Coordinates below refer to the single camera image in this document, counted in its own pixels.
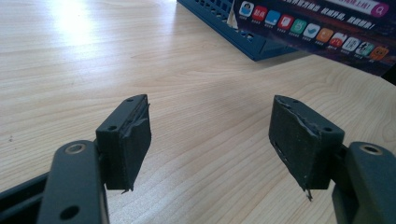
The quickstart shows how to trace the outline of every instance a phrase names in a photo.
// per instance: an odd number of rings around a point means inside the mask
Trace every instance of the black plastic part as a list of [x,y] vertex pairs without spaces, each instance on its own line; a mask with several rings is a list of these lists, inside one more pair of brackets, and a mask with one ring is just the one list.
[[123,101],[96,130],[96,141],[107,189],[133,190],[151,142],[147,95]]
[[338,185],[335,185],[332,191],[332,204],[334,205],[337,223],[347,224],[353,222],[353,218],[359,208],[356,196],[346,194]]
[[328,170],[337,188],[346,196],[356,198],[355,190],[353,189],[352,181],[345,164],[345,157],[348,151],[349,149],[342,145],[340,150],[331,156]]
[[394,64],[387,73],[382,76],[386,81],[396,86],[396,64]]
[[0,223],[35,223],[48,174],[0,193]]
[[394,155],[377,145],[354,142],[346,154],[346,168],[359,201],[353,223],[396,223]]
[[343,143],[344,131],[295,99],[276,95],[269,138],[303,190],[327,189],[328,163]]
[[94,143],[59,148],[49,172],[37,223],[108,223],[106,192]]

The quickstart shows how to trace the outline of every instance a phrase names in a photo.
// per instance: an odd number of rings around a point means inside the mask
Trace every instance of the red icon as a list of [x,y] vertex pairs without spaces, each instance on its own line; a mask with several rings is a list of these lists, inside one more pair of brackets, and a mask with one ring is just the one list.
[[284,29],[284,30],[289,30],[289,28],[293,25],[294,18],[289,15],[282,15],[280,17],[279,22],[277,23],[277,27]]
[[260,6],[256,6],[254,8],[254,11],[251,15],[251,17],[253,18],[253,20],[255,21],[263,21],[265,16],[267,15],[267,8],[266,7],[260,7]]
[[330,40],[330,45],[339,48],[343,45],[344,41],[346,41],[347,36],[341,33],[335,33],[335,35]]

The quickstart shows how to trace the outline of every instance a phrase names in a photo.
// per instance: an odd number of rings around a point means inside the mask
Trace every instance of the green icon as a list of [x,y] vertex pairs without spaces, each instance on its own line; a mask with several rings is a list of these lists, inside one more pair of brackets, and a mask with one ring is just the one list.
[[296,34],[300,34],[300,33],[302,33],[303,32],[303,30],[305,29],[305,26],[306,26],[306,21],[302,21],[302,20],[299,20],[299,19],[297,19],[294,23],[293,23],[293,25],[291,26],[291,31],[292,32],[294,32],[294,33],[296,33]]
[[367,56],[369,53],[374,49],[374,45],[369,42],[363,42],[361,45],[356,49],[356,53],[362,56]]

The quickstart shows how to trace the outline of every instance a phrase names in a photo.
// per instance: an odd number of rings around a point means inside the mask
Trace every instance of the orange icon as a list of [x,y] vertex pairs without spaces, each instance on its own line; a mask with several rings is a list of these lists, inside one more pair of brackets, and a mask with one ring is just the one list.
[[384,47],[376,47],[373,52],[370,54],[370,58],[376,61],[379,61],[387,55],[389,52],[389,49],[386,49]]
[[333,30],[323,28],[319,31],[319,34],[317,35],[317,40],[326,43],[327,41],[329,41],[330,37],[332,37],[332,34],[334,34]]

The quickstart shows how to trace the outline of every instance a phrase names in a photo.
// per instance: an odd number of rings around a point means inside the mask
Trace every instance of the wooden table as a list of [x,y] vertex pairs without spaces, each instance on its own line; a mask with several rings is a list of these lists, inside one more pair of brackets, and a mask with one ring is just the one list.
[[152,144],[112,223],[334,223],[268,140],[275,94],[396,153],[396,88],[297,52],[253,62],[175,0],[0,2],[0,190],[47,172],[65,143],[147,93]]

